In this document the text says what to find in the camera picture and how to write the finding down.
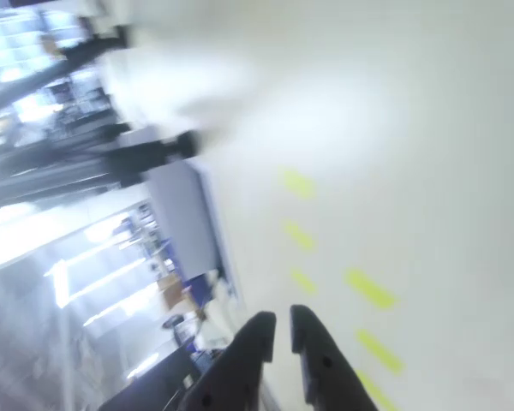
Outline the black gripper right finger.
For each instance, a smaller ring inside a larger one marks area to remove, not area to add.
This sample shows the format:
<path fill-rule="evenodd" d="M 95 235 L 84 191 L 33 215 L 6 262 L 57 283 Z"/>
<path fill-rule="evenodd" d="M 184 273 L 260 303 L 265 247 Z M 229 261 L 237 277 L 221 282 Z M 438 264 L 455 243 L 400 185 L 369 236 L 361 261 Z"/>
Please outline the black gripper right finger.
<path fill-rule="evenodd" d="M 308 307 L 290 307 L 291 351 L 300 356 L 305 402 L 319 411 L 376 411 L 332 335 Z"/>

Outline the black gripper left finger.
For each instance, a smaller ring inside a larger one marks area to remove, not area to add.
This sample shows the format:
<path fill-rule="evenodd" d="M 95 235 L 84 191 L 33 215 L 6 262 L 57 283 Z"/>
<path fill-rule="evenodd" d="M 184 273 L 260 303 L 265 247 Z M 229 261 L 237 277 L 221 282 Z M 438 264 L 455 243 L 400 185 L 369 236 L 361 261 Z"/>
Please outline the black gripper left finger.
<path fill-rule="evenodd" d="M 235 334 L 187 394 L 188 410 L 257 410 L 263 366 L 272 361 L 276 315 L 259 312 Z"/>

